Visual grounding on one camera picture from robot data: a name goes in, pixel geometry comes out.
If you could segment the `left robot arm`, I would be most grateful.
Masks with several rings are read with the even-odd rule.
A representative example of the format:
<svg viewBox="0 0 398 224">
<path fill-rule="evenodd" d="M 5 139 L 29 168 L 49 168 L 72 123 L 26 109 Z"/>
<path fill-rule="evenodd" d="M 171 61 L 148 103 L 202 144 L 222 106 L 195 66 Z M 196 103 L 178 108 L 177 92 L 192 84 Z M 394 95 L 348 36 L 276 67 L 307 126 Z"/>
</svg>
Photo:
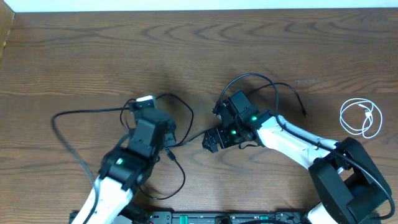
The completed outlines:
<svg viewBox="0 0 398 224">
<path fill-rule="evenodd" d="M 155 108 L 134 115 L 136 128 L 103 157 L 93 190 L 73 223 L 112 223 L 150 177 L 165 135 L 175 130 L 175 123 Z"/>
</svg>

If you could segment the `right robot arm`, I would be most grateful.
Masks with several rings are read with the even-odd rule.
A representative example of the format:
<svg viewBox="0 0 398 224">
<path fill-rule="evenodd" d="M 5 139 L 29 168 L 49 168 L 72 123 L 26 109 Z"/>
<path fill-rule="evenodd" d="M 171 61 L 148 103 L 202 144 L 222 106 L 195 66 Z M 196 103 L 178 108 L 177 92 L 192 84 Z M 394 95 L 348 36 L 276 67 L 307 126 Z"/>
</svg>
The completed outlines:
<svg viewBox="0 0 398 224">
<path fill-rule="evenodd" d="M 223 100 L 222 124 L 205 132 L 202 146 L 212 153 L 238 145 L 276 150 L 308 170 L 320 203 L 305 214 L 309 223 L 364 223 L 392 191 L 361 143 L 316 136 L 269 110 L 259 111 L 242 91 Z"/>
</svg>

